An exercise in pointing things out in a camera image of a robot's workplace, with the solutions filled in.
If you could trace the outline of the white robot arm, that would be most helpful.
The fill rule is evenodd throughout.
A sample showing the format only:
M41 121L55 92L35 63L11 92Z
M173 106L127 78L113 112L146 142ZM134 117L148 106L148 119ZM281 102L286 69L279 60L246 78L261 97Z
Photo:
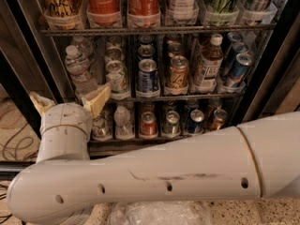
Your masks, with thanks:
M91 159L92 122L110 92L104 84L81 105L31 96L41 144L8 187L14 217L83 225L98 203L300 197L300 112Z

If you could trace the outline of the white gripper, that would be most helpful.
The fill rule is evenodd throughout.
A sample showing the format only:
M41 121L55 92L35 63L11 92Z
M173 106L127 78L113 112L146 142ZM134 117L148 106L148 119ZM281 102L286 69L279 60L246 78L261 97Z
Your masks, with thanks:
M40 133L55 127L75 127L86 135L111 96L111 86L105 83L82 97L82 106L75 103L55 105L54 101L31 91L29 97L41 117Z

